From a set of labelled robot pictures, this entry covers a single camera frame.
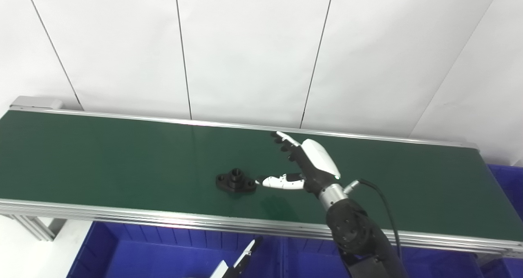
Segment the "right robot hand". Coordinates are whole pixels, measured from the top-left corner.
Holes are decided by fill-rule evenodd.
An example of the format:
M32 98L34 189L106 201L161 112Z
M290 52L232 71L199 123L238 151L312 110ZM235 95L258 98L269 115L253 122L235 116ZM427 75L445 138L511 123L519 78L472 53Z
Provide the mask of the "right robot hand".
M282 131L275 131L271 136L282 145L283 152L289 153L289 160L298 165L300 172L262 176L255 180L257 185L275 189L304 189L319 196L340 179L336 164L319 142L307 139L299 143Z

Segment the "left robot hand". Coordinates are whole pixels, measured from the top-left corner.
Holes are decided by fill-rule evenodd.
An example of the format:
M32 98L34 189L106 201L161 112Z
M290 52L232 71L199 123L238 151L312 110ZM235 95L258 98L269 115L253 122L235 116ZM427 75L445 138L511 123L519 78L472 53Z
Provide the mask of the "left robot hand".
M226 261L222 260L211 274L211 278L239 278L241 273L250 263L251 256L263 242L263 237L258 236L245 247L237 260L232 266L228 266Z

